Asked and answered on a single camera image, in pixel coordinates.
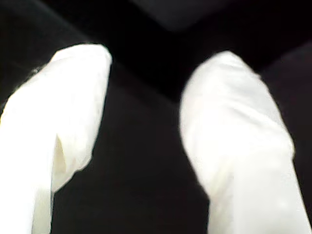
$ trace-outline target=white fabric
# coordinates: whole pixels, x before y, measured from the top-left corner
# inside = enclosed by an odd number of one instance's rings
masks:
[[[293,141],[267,86],[238,56],[200,65],[181,99],[180,134],[210,198],[209,234],[311,234]]]
[[[0,119],[0,233],[48,234],[51,193],[89,163],[112,58],[102,45],[58,51]]]

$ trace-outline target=dark background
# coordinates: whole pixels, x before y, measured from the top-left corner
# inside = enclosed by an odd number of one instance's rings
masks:
[[[308,2],[198,2],[0,0],[3,103],[56,50],[94,42],[113,55],[93,159],[56,193],[52,233],[206,233],[209,201],[181,145],[179,98],[191,72],[223,50],[259,72],[277,101],[312,219]]]
[[[168,0],[167,4],[161,0],[141,1],[161,7],[171,4],[173,9],[179,9],[189,0]],[[261,71],[312,35],[311,11],[306,0],[229,0],[227,4],[207,0],[220,7],[195,22],[186,15],[184,21],[189,19],[193,24],[177,32],[162,27],[129,0],[44,2],[81,31],[107,45],[114,57],[137,77],[174,101],[179,100],[194,68],[213,53],[232,50]],[[161,14],[161,8],[155,9],[155,13]]]

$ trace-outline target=black surface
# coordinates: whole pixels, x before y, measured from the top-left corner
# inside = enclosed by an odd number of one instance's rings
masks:
[[[204,234],[177,126],[175,105],[113,65],[93,159],[56,194],[52,233]]]
[[[185,63],[191,71],[213,53],[231,50],[261,72],[284,53],[312,39],[309,24],[307,1],[241,0],[180,35],[187,45]]]
[[[163,28],[180,32],[237,0],[130,0]]]

